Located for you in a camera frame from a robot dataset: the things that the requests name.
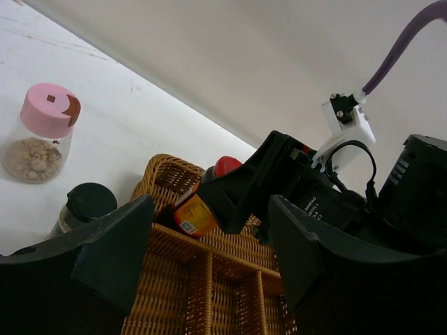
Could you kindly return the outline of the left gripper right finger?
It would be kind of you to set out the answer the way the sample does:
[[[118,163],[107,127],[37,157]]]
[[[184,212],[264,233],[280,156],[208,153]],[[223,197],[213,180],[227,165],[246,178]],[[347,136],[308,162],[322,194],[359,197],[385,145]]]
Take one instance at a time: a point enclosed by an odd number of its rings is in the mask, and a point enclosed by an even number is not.
[[[280,195],[269,218],[300,334],[445,334],[446,252],[403,253],[353,237]]]

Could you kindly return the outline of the pink lid spice jar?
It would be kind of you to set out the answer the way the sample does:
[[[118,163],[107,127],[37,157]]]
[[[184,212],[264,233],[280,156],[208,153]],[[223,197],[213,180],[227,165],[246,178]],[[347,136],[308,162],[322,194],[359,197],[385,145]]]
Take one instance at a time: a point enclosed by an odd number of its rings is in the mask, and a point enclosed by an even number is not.
[[[81,103],[68,89],[50,83],[30,87],[17,125],[6,137],[3,168],[30,184],[53,180],[68,158],[80,113]]]

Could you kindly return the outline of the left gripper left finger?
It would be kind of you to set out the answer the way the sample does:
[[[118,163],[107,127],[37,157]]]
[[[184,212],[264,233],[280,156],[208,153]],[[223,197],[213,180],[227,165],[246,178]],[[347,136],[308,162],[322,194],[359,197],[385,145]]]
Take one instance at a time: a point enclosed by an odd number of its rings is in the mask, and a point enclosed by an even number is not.
[[[2,334],[120,334],[135,301],[154,215],[144,195],[1,257]]]

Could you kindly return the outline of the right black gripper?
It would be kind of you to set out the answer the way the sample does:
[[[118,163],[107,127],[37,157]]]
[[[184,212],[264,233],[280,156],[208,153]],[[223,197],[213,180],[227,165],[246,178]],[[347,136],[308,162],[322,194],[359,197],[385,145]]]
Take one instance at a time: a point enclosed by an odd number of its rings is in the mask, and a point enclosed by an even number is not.
[[[366,195],[350,191],[334,172],[311,167],[315,150],[272,131],[245,163],[217,161],[205,172],[205,203],[220,230],[239,234],[250,216],[260,244],[272,244],[271,196],[280,195],[308,216],[373,244],[388,244],[393,228],[374,208],[375,190]]]

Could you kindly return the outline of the red lid sauce jar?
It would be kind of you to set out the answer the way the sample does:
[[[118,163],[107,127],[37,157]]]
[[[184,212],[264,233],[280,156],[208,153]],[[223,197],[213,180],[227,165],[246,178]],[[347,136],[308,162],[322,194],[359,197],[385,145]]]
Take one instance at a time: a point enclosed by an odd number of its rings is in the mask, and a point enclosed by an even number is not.
[[[222,177],[241,165],[242,163],[236,158],[222,156],[176,201],[173,207],[173,220],[179,232],[198,239],[215,229],[217,221],[205,201],[198,195],[198,189],[203,183]]]

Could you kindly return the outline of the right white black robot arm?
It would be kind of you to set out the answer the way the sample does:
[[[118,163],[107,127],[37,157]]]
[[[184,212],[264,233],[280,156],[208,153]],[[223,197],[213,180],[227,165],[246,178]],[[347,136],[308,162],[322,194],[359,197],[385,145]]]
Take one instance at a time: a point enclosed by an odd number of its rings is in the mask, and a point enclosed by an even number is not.
[[[272,131],[240,167],[203,183],[199,194],[227,234],[242,231],[248,218],[261,223],[255,238],[273,242],[268,201],[286,198],[309,216],[358,235],[385,228],[429,246],[446,245],[446,142],[411,135],[380,191],[367,182],[364,195],[337,178],[335,159],[347,149],[366,151],[350,140],[330,150],[330,161],[313,163],[316,152],[293,137]]]

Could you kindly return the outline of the black cap pepper bottle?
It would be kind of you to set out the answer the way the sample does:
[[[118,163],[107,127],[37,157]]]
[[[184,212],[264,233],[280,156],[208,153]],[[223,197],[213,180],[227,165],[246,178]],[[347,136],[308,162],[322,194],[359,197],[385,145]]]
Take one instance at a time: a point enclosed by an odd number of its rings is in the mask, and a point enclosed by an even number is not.
[[[116,208],[117,199],[109,188],[94,182],[79,184],[68,192],[66,203],[46,239],[55,238],[102,218]]]

